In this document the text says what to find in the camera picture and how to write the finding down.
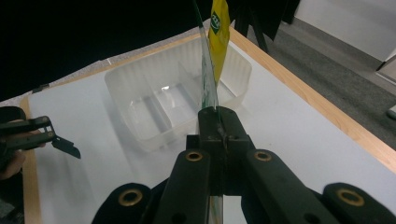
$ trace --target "clear plastic tray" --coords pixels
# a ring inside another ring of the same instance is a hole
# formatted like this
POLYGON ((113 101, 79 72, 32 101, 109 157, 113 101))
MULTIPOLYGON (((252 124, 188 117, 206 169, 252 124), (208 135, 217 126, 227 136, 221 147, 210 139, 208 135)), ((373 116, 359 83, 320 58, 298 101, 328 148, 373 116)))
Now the clear plastic tray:
MULTIPOLYGON (((116 67, 105 81, 112 99, 137 142, 154 149, 187 134, 201 109, 201 40, 116 67)), ((241 104, 251 64, 233 47, 227 49, 218 86, 219 104, 241 104)))

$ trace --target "brass screw insert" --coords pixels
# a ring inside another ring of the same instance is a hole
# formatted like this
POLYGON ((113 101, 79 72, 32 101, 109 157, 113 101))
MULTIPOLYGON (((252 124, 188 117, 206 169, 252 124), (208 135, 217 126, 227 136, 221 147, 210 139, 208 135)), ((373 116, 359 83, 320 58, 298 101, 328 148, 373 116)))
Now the brass screw insert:
POLYGON ((186 155, 188 161, 200 161, 204 156, 199 152, 190 152, 186 155))
POLYGON ((353 206, 364 206, 364 199, 357 192, 350 189, 337 190, 337 196, 341 201, 353 206))
POLYGON ((142 191, 139 189, 126 189, 119 197, 119 204, 122 206, 133 206, 143 198, 142 191))
POLYGON ((272 156, 266 152, 258 151, 254 153, 254 158, 259 161, 270 161, 272 159, 272 156))

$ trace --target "plastic container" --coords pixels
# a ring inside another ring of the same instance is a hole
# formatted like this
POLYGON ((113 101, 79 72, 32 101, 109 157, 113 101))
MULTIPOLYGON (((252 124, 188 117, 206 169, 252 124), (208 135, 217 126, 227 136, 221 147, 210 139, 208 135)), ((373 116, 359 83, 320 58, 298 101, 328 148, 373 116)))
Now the plastic container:
MULTIPOLYGON (((193 39, 106 73, 110 95, 142 148, 158 148, 195 128, 201 109, 200 41, 193 39)), ((250 73, 250 62, 229 46, 218 86, 220 105, 233 109, 241 104, 250 73)))

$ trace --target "yellow package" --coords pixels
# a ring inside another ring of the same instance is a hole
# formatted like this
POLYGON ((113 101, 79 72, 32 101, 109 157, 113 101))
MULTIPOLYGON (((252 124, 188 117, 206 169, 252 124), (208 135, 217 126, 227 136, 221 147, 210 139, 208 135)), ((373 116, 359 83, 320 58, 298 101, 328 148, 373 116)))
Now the yellow package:
POLYGON ((216 86, 218 86, 225 54, 227 53, 228 41, 230 39, 229 27, 230 16, 228 14, 227 2, 225 0, 213 0, 208 38, 216 86))

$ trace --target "wooden table edge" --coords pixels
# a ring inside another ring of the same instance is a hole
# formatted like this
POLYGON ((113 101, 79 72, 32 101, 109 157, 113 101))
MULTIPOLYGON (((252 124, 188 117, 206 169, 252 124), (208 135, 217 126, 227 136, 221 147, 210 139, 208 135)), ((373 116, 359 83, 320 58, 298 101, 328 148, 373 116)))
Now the wooden table edge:
MULTIPOLYGON (((333 105, 323 96, 314 91, 311 87, 301 81, 292 72, 287 70, 283 65, 275 61, 271 56, 263 52, 256 45, 247 40, 244 36, 240 35, 232 27, 230 27, 231 41, 243 50, 247 55, 254 59, 257 63, 271 72, 276 78, 287 85, 291 90, 297 93, 301 98, 313 106, 320 114, 328 119, 332 124, 338 127, 342 132, 356 141, 362 148, 367 150, 371 155, 388 167, 393 173, 396 174, 396 152, 391 147, 386 145, 372 133, 363 128, 358 122, 350 116, 341 111, 338 107, 333 105)), ((95 70, 88 74, 75 77, 67 80, 63 85, 69 82, 77 81, 84 77, 89 77, 94 74, 115 68, 125 63, 132 62, 136 59, 148 56, 163 49, 172 48, 178 44, 188 42, 199 35, 191 35, 167 45, 158 47, 156 49, 148 50, 139 55, 113 63, 110 66, 95 70)), ((21 100, 21 108, 25 111, 28 118, 30 117, 30 109, 28 97, 21 100)), ((41 208, 39 201, 37 170, 35 163, 35 153, 33 150, 26 151, 26 161, 23 165, 23 198, 24 198, 24 215, 25 223, 27 224, 40 224, 42 223, 41 208)))

